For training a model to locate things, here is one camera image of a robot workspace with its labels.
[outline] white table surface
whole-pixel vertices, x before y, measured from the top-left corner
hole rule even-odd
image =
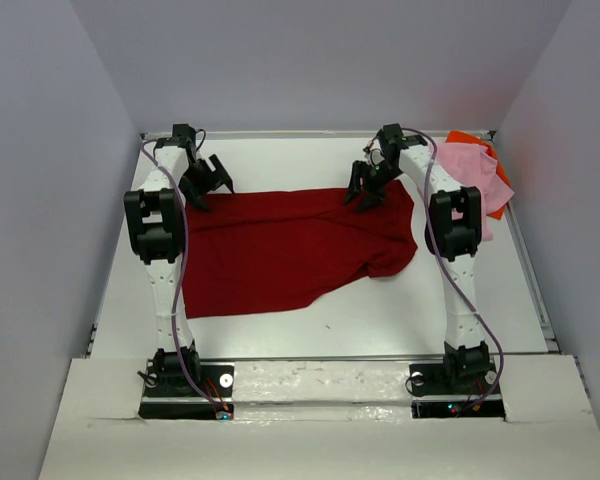
[[[220,157],[234,180],[236,192],[346,187],[351,162],[361,158],[361,148],[367,140],[208,140],[203,153]],[[184,156],[181,163],[184,168]],[[133,188],[143,182],[150,170],[149,160],[141,156]],[[201,356],[442,354],[446,328],[442,280],[435,259],[424,244],[423,203],[410,179],[404,175],[401,178],[415,202],[412,230],[419,249],[400,274],[358,280],[300,310],[190,320]],[[488,222],[494,240],[481,244],[476,259],[478,308],[506,352],[546,352],[509,224],[504,219],[490,218]],[[131,251],[125,223],[98,318],[92,358],[142,358],[154,353],[151,291],[144,267]]]

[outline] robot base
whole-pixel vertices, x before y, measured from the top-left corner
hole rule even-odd
[[[411,395],[478,395],[495,381],[496,367],[484,341],[477,347],[458,349],[445,342],[444,350],[442,363],[409,365],[406,388]],[[500,387],[496,386],[492,394],[499,393]]]
[[[411,404],[411,415],[414,420],[427,418],[506,418],[502,400],[487,399],[479,408],[462,411],[462,403],[448,400],[426,401],[416,400]]]
[[[426,397],[429,395],[453,396],[473,394],[475,398],[480,396],[478,382],[484,390],[487,390],[495,377],[495,365],[491,364],[491,370],[484,375],[478,376],[471,383],[456,383],[449,381],[449,376],[442,363],[412,363],[409,365],[409,380],[407,390],[414,397]],[[500,386],[496,386],[492,395],[500,394]]]
[[[151,372],[151,362],[147,364],[147,372]],[[145,381],[142,391],[142,401],[138,415],[144,419],[190,419],[190,420],[218,420],[229,419],[233,415],[233,376],[234,366],[227,363],[201,363],[200,381],[197,385],[203,392],[207,391],[208,381],[217,389],[211,390],[211,395],[216,404],[200,397],[187,383],[184,376],[177,381],[152,382]],[[222,404],[227,406],[231,415],[224,415]]]

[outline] white wall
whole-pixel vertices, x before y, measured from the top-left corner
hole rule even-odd
[[[496,136],[563,349],[600,425],[600,0],[575,0]]]
[[[38,477],[137,139],[69,2],[1,1],[0,479]]]
[[[141,131],[497,128],[570,0],[72,0]]]

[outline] red wire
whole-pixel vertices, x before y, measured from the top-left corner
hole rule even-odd
[[[473,395],[473,389],[472,389],[472,388],[470,388],[470,389],[469,389],[469,398],[467,398],[467,399],[465,400],[465,402],[464,402],[464,405],[462,405],[462,407],[461,407],[461,408],[464,408],[464,407],[466,407],[467,405],[469,405],[469,402],[471,401],[471,396],[472,396],[472,395]]]
[[[480,396],[484,396],[484,388],[482,388],[482,382],[478,380],[478,388],[480,389]],[[476,407],[480,408],[483,402],[480,402]]]
[[[227,404],[223,400],[222,395],[220,395],[220,393],[218,392],[218,389],[216,388],[216,386],[214,385],[214,383],[211,381],[210,378],[207,378],[207,383],[209,385],[211,385],[211,388],[213,388],[213,391],[216,394],[216,398],[220,399],[220,402],[222,402],[222,406],[223,406],[225,412],[228,412],[229,411],[229,407],[227,407]]]
[[[207,395],[209,395],[209,398],[213,398],[211,390],[209,390],[209,385],[205,385],[204,388],[207,391]],[[211,406],[213,407],[213,413],[218,413],[218,409],[216,408],[216,402],[211,402]]]

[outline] red cloth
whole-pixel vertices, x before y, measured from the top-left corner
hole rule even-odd
[[[477,143],[478,145],[483,145],[487,147],[487,155],[489,155],[491,158],[494,158],[495,160],[498,160],[498,154],[496,153],[496,149],[493,148],[493,145],[489,145],[488,143],[480,140],[478,137],[474,137],[473,135],[469,135],[468,133],[460,132],[458,130],[452,130],[447,136],[446,143]],[[507,174],[504,171],[504,167],[499,161],[498,165],[496,166],[496,175],[498,175],[502,179],[502,181],[507,185],[507,187],[511,186],[509,177],[507,177]],[[501,220],[506,208],[507,205],[505,204],[495,212],[488,213],[487,215]]]
[[[187,208],[188,318],[292,310],[364,276],[395,275],[413,258],[413,201],[387,185],[380,208],[357,213],[346,190],[208,195]]]

